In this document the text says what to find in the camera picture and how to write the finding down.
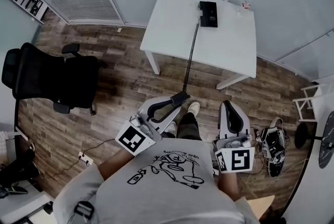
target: power outlet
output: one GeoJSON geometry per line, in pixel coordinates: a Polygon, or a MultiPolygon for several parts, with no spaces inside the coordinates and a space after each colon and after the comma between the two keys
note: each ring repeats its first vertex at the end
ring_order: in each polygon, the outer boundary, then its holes
{"type": "Polygon", "coordinates": [[[86,163],[87,166],[88,165],[91,166],[93,164],[93,162],[94,162],[94,160],[91,159],[91,158],[89,158],[87,155],[83,156],[83,154],[82,154],[81,151],[79,152],[79,158],[80,158],[81,161],[83,161],[84,163],[86,163]]]}

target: black office chair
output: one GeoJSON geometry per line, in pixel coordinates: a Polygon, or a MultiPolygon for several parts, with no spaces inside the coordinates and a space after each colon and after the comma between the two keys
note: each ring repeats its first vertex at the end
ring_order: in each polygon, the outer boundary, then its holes
{"type": "Polygon", "coordinates": [[[67,58],[48,55],[30,43],[21,49],[7,52],[2,72],[2,83],[13,90],[15,99],[46,98],[52,100],[53,109],[69,113],[74,107],[89,108],[98,82],[99,63],[94,56],[81,56],[80,45],[72,43],[62,49],[75,57],[67,58]]]}

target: leg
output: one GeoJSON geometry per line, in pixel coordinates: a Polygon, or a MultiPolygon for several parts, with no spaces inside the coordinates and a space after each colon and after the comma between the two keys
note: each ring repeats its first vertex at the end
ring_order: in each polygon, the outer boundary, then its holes
{"type": "Polygon", "coordinates": [[[199,111],[199,103],[193,102],[188,109],[177,129],[176,138],[202,140],[199,136],[198,124],[195,116],[199,111]]]}
{"type": "Polygon", "coordinates": [[[222,88],[226,88],[234,83],[237,83],[241,80],[246,79],[249,76],[246,75],[240,75],[240,74],[235,74],[234,76],[231,76],[229,79],[226,79],[222,82],[220,82],[219,84],[217,84],[216,88],[217,89],[222,89],[222,88]]]}
{"type": "Polygon", "coordinates": [[[168,125],[168,127],[166,127],[164,132],[162,132],[161,137],[163,137],[163,138],[175,138],[176,128],[177,128],[176,122],[172,121],[168,125]]]}
{"type": "Polygon", "coordinates": [[[145,51],[147,59],[149,60],[152,69],[156,75],[160,74],[160,67],[158,62],[154,59],[152,52],[150,51],[145,51]]]}

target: desk leg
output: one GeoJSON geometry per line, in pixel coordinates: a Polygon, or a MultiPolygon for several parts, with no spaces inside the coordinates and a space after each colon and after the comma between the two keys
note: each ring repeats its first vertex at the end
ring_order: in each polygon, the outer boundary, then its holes
{"type": "Polygon", "coordinates": [[[217,84],[216,88],[217,89],[222,89],[222,88],[226,88],[234,83],[237,83],[241,80],[246,79],[249,76],[246,75],[240,75],[240,74],[235,74],[234,76],[231,76],[229,79],[226,79],[222,82],[220,82],[219,84],[217,84]]]}
{"type": "Polygon", "coordinates": [[[159,75],[160,74],[160,67],[159,67],[158,62],[154,59],[152,52],[145,51],[145,53],[146,53],[147,59],[149,60],[151,66],[152,66],[152,69],[153,69],[154,73],[156,75],[159,75]]]}

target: black pants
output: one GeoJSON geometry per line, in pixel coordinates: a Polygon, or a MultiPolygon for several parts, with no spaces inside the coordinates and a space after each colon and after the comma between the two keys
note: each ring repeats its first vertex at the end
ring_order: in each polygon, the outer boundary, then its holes
{"type": "MultiPolygon", "coordinates": [[[[163,132],[162,137],[175,138],[170,132],[163,132]]],[[[199,136],[198,124],[192,113],[186,113],[177,127],[176,138],[202,140],[199,136]]]]}
{"type": "Polygon", "coordinates": [[[0,171],[0,185],[10,187],[13,183],[33,178],[39,174],[32,164],[35,157],[33,150],[28,149],[20,158],[9,164],[0,171]]]}

